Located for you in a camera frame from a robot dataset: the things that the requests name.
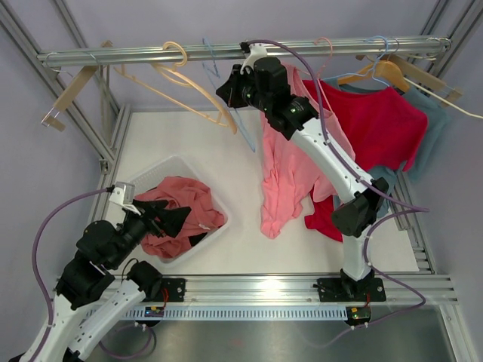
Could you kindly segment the light blue wire hanger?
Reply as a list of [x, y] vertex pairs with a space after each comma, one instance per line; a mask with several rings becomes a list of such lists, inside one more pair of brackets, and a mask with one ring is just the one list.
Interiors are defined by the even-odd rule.
[[[222, 87], [223, 82], [220, 71], [217, 67], [217, 61], [215, 60], [214, 47], [205, 37], [202, 39], [202, 44], [205, 46], [206, 49], [208, 49], [211, 56], [211, 61], [203, 61], [202, 67], [210, 83], [212, 84], [212, 87], [215, 89], [215, 94], [218, 94], [218, 89]], [[235, 125], [241, 132], [241, 135], [244, 137], [245, 142], [248, 144], [251, 151], [255, 153], [256, 144], [253, 137], [250, 135], [247, 128], [245, 127], [245, 124], [242, 120], [242, 117], [238, 113], [238, 110], [234, 109], [233, 106], [229, 103], [229, 98], [223, 98], [222, 101], [225, 103], [225, 108], [229, 111], [229, 114], [233, 117]]]

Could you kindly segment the dusty pink t shirt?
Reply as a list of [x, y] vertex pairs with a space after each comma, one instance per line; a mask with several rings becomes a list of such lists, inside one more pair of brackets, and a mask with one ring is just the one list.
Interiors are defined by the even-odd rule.
[[137, 206], [150, 206], [161, 223], [160, 236], [141, 241], [145, 253], [174, 259], [200, 245], [210, 232], [226, 223], [214, 207], [211, 189], [187, 177], [167, 176], [155, 188], [135, 196]]

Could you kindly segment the black t shirt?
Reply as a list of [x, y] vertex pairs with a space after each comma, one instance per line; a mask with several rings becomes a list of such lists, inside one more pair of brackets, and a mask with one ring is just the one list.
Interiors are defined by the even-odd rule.
[[195, 247], [197, 244], [199, 244], [205, 237], [207, 236], [207, 233], [201, 233], [198, 235], [192, 235], [188, 237], [189, 245], [191, 247]]

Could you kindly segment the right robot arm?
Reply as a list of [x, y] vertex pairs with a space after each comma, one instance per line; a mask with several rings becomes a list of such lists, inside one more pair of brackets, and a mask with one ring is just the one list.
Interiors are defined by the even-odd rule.
[[383, 282], [369, 265], [366, 237], [389, 186], [356, 164], [335, 114], [302, 92], [294, 69], [275, 57], [235, 64], [216, 94], [230, 108], [253, 106], [261, 112], [261, 232], [279, 236], [300, 215], [308, 195], [319, 201], [337, 195], [341, 205], [328, 219], [342, 236], [344, 261], [334, 281], [318, 280], [320, 299], [385, 300]]

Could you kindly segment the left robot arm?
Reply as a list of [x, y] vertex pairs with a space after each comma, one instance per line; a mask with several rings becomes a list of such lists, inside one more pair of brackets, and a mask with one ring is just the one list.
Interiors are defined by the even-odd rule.
[[190, 207], [167, 208], [167, 201], [135, 201], [123, 223], [106, 220], [88, 225], [73, 259], [65, 266], [55, 296], [48, 298], [48, 318], [31, 347], [15, 361], [84, 361], [103, 337], [141, 302], [182, 302], [183, 278], [164, 278], [147, 261], [135, 263], [120, 286], [88, 316], [114, 282], [117, 269], [148, 235], [177, 236]]

